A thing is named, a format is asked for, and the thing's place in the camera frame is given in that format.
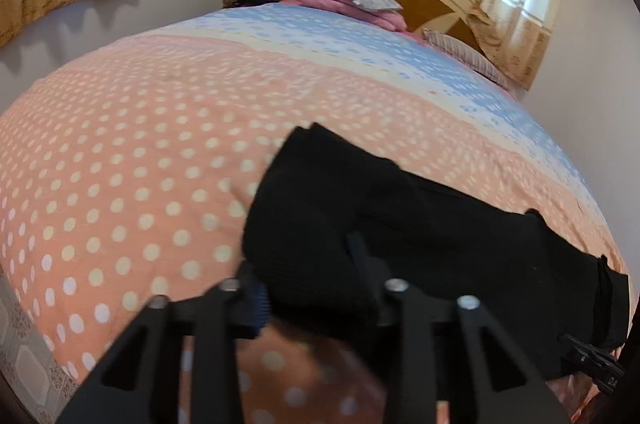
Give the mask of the black pants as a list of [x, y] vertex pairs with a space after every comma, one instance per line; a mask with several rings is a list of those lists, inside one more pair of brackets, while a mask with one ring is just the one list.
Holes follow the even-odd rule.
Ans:
[[547, 380], [575, 371], [571, 338], [610, 352], [627, 337], [627, 277], [536, 210], [500, 210], [317, 124], [294, 129], [262, 177], [242, 251], [276, 318], [347, 343], [380, 314], [367, 256], [426, 295], [479, 298]]

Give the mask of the polka dot bedspread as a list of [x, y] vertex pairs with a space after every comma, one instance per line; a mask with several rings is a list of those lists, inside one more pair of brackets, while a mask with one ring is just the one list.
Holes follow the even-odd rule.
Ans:
[[232, 274], [262, 174], [312, 123], [503, 210], [538, 210], [625, 270], [577, 168], [490, 80], [339, 14], [221, 10], [90, 52], [2, 114], [1, 371], [37, 422], [150, 296]]

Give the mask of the striped pillow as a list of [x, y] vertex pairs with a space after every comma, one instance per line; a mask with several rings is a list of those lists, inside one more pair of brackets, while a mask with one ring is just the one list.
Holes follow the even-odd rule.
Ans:
[[428, 28], [424, 28], [422, 34], [428, 46], [465, 64], [471, 70], [484, 76], [499, 87], [505, 90], [509, 89], [509, 82], [503, 75], [503, 72], [494, 66], [478, 50], [463, 43], [462, 40], [458, 40], [448, 34], [429, 30]]

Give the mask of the pink folded blanket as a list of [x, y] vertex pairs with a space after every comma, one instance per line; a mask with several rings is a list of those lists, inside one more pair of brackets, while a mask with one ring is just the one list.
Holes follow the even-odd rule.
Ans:
[[350, 0], [281, 0], [281, 4], [334, 12], [334, 14], [367, 22], [390, 32], [407, 31], [406, 21], [399, 12], [369, 12], [358, 8]]

